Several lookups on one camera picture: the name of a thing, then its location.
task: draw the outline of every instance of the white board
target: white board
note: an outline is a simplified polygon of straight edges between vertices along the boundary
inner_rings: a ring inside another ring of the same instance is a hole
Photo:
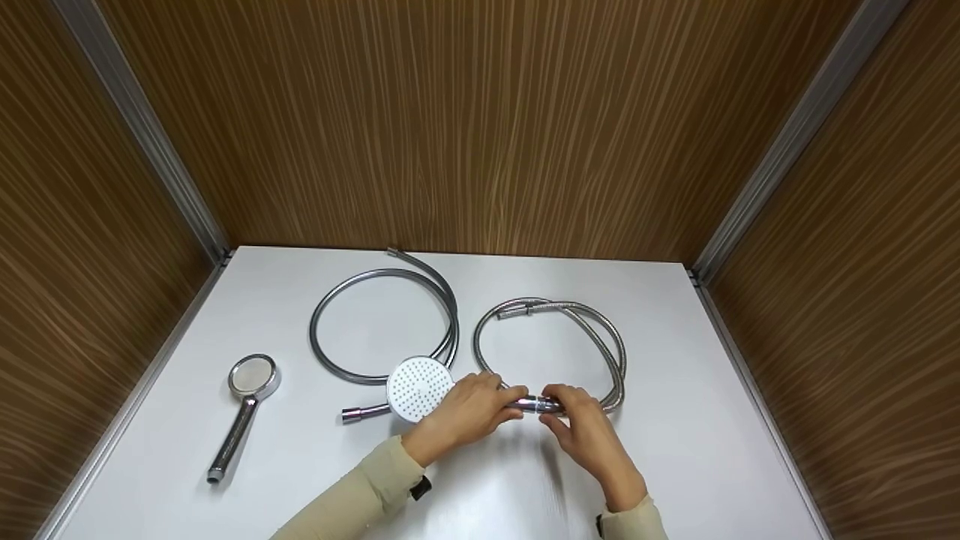
[[[813,540],[786,472],[679,264],[419,255],[450,282],[462,341],[455,378],[475,371],[469,342],[490,307],[517,296],[599,309],[627,347],[627,397],[613,415],[672,540]],[[307,323],[338,282],[405,265],[381,252],[239,249],[136,412],[61,538],[263,540],[406,425],[388,415],[340,426],[341,408],[384,390],[338,380],[313,357]],[[429,353],[444,334],[437,301],[400,279],[336,298],[319,337],[343,367],[374,375]],[[599,352],[559,313],[491,321],[484,355],[508,383],[610,388]],[[230,482],[205,471],[236,412],[230,366],[265,353],[283,380],[261,406]],[[595,537],[599,487],[530,415],[428,470],[434,488],[371,539]]]

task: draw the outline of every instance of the hand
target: hand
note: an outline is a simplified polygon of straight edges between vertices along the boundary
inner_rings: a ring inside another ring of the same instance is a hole
[[[493,433],[523,412],[506,405],[527,395],[526,386],[500,389],[501,378],[494,373],[471,373],[457,381],[437,408],[401,438],[404,450],[420,467],[444,454],[474,443]]]
[[[600,482],[607,508],[622,512],[640,504],[647,496],[646,481],[600,403],[583,388],[566,384],[547,384],[543,395],[563,404],[570,426],[552,414],[542,414],[540,421],[557,436],[560,448]]]

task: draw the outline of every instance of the wooden panel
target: wooden panel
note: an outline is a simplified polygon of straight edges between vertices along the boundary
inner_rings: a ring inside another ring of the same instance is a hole
[[[0,537],[29,538],[210,265],[48,2],[0,2]]]
[[[233,244],[692,262],[858,0],[101,4]]]
[[[960,538],[958,96],[913,2],[711,286],[837,540]]]

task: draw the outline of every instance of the gray shower hose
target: gray shower hose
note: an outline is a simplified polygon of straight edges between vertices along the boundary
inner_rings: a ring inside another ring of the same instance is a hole
[[[511,317],[517,317],[519,315],[533,315],[535,313],[542,313],[544,311],[559,311],[560,313],[566,315],[573,322],[582,328],[587,335],[590,336],[590,339],[593,340],[593,343],[597,346],[597,349],[600,350],[600,354],[603,355],[604,360],[607,362],[607,367],[610,369],[610,375],[613,379],[613,388],[610,393],[608,393],[602,400],[600,400],[600,406],[603,407],[604,412],[610,414],[611,412],[617,410],[618,407],[623,405],[623,399],[625,396],[624,390],[624,379],[627,377],[627,352],[626,348],[623,345],[623,339],[620,337],[620,332],[616,331],[616,328],[613,326],[613,323],[610,322],[610,319],[605,317],[603,313],[597,311],[596,309],[580,304],[579,302],[554,302],[551,300],[546,300],[545,298],[536,298],[536,297],[526,297],[526,298],[514,298],[513,300],[508,300],[502,304],[494,306],[490,311],[480,318],[480,322],[477,323],[476,329],[473,330],[473,357],[476,358],[477,365],[480,366],[480,369],[491,372],[490,365],[487,363],[487,360],[483,358],[483,353],[480,351],[480,332],[483,330],[484,326],[487,325],[487,322],[490,321],[494,316],[497,319],[509,319]],[[583,316],[586,316],[589,319],[593,319],[600,324],[610,333],[613,338],[613,345],[616,347],[616,356],[613,356],[613,353],[610,351],[610,347],[604,343],[603,339],[600,337],[600,334],[584,319]],[[508,387],[507,383],[501,383],[501,386],[506,388]],[[536,398],[539,401],[544,401],[543,398]],[[562,412],[563,409],[559,407],[559,404],[556,402],[535,405],[536,408],[543,410],[545,412]]]
[[[453,358],[457,355],[457,345],[460,342],[460,321],[457,318],[457,299],[453,295],[453,289],[450,288],[449,283],[446,282],[444,277],[441,276],[439,272],[418,258],[394,248],[389,248],[387,250],[387,255],[399,258],[408,264],[416,266],[419,270],[424,272],[426,276],[406,268],[377,268],[375,270],[362,272],[344,282],[341,282],[337,286],[333,287],[330,292],[326,293],[326,296],[324,296],[320,300],[320,303],[317,304],[317,307],[314,308],[313,316],[310,317],[310,349],[313,350],[314,356],[317,357],[317,360],[319,360],[322,366],[325,367],[330,373],[339,377],[340,379],[354,382],[356,384],[383,386],[387,383],[388,376],[361,375],[359,373],[348,371],[333,363],[333,360],[331,360],[329,356],[324,353],[324,350],[320,346],[320,342],[317,340],[317,323],[320,321],[321,313],[324,312],[324,309],[330,304],[330,301],[336,298],[338,294],[344,292],[344,290],[346,290],[348,287],[356,285],[360,282],[365,282],[366,280],[384,277],[403,278],[419,283],[428,291],[433,293],[433,295],[440,300],[441,306],[443,306],[444,311],[446,312],[446,319],[449,321],[449,324],[446,327],[444,339],[440,342],[440,345],[438,345],[437,348],[430,353],[430,357],[442,363],[444,366],[446,366],[446,369],[450,369],[450,366],[453,364]],[[390,406],[387,404],[345,408],[341,412],[341,420],[344,424],[350,424],[353,422],[359,422],[366,418],[371,418],[373,416],[379,416],[389,411]]]

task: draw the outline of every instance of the stainless steel shower hose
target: stainless steel shower hose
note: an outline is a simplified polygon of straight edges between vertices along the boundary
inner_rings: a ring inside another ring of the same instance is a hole
[[[317,307],[314,308],[313,316],[310,317],[310,348],[313,350],[314,356],[317,357],[317,360],[319,360],[322,366],[325,367],[330,373],[339,377],[340,379],[354,382],[356,384],[365,384],[367,386],[383,386],[387,383],[388,376],[361,375],[359,373],[348,371],[333,363],[333,360],[331,360],[329,356],[324,353],[324,350],[320,346],[320,342],[317,340],[317,323],[320,321],[321,313],[324,312],[324,309],[334,298],[336,298],[338,294],[344,292],[344,290],[346,290],[348,287],[366,280],[384,277],[403,278],[419,283],[428,291],[433,293],[433,295],[440,300],[441,306],[443,306],[444,311],[446,312],[446,319],[449,321],[449,324],[446,327],[444,339],[440,342],[440,345],[438,345],[437,348],[430,353],[430,357],[442,363],[444,366],[446,366],[446,369],[450,369],[450,365],[453,364],[453,358],[457,355],[457,346],[460,342],[460,321],[457,318],[457,299],[453,295],[453,289],[450,288],[449,283],[446,282],[444,277],[441,276],[439,272],[418,258],[394,248],[389,248],[387,250],[387,255],[399,258],[408,264],[416,266],[419,270],[425,273],[426,276],[420,272],[415,272],[406,268],[377,268],[375,270],[362,272],[344,282],[341,282],[337,286],[333,287],[330,292],[326,293],[326,296],[324,296],[320,300],[320,303],[317,304]],[[353,422],[359,422],[365,418],[378,416],[386,412],[390,412],[390,406],[385,403],[373,406],[345,408],[341,412],[341,420],[344,424],[350,424]]]
[[[620,332],[616,331],[613,323],[610,322],[610,319],[605,317],[603,313],[579,302],[554,302],[552,300],[546,300],[545,298],[526,297],[514,298],[513,300],[508,300],[494,306],[480,318],[480,322],[477,323],[476,328],[473,330],[473,357],[476,358],[477,365],[484,371],[492,371],[490,364],[483,358],[483,353],[480,351],[480,332],[494,316],[497,319],[509,319],[519,315],[533,315],[544,311],[559,311],[572,319],[573,322],[577,323],[577,325],[587,333],[597,346],[597,349],[600,350],[600,354],[603,355],[604,360],[606,360],[607,367],[610,369],[611,378],[613,379],[613,388],[610,393],[600,400],[600,406],[602,406],[604,412],[608,414],[617,410],[618,407],[623,405],[623,399],[625,397],[624,379],[627,377],[627,352],[623,345],[623,339],[620,337]],[[604,343],[600,334],[584,319],[584,316],[596,321],[604,330],[610,333],[613,338],[613,345],[616,348],[616,356],[613,355],[610,347]],[[501,386],[506,388],[508,385],[506,382],[503,382]],[[560,404],[553,400],[528,396],[528,401],[531,403],[521,404],[520,408],[536,412],[563,413],[563,408]]]

